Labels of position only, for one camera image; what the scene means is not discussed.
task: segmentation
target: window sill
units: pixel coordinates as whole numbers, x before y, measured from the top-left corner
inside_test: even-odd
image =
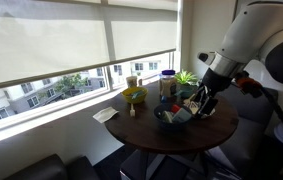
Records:
[[[0,141],[110,99],[121,91],[82,94],[0,120]]]

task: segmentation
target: yellow bowl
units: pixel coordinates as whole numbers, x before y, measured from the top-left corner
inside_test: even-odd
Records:
[[[142,91],[142,93],[138,95],[135,99],[132,99],[132,93],[137,91]],[[144,87],[130,87],[122,91],[121,94],[128,103],[137,104],[144,101],[145,97],[148,94],[148,89]]]

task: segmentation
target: roller shade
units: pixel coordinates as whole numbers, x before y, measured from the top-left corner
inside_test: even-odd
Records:
[[[175,48],[176,1],[91,2],[0,0],[0,86]]]

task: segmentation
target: potted plant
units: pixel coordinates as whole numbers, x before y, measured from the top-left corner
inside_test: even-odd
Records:
[[[198,82],[198,78],[192,72],[181,70],[174,75],[174,78],[177,80],[177,95],[181,95],[183,98],[190,97]]]

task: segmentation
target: green leaves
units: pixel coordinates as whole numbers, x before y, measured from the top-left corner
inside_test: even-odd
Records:
[[[196,75],[194,75],[192,72],[188,72],[182,69],[181,72],[178,72],[174,75],[178,83],[180,84],[189,84],[189,85],[195,85],[198,81],[198,78]]]
[[[75,89],[75,87],[84,86],[86,82],[87,82],[87,78],[81,79],[79,73],[74,75],[63,76],[62,79],[60,79],[57,82],[57,85],[55,86],[55,90],[58,92],[66,93],[70,89]]]

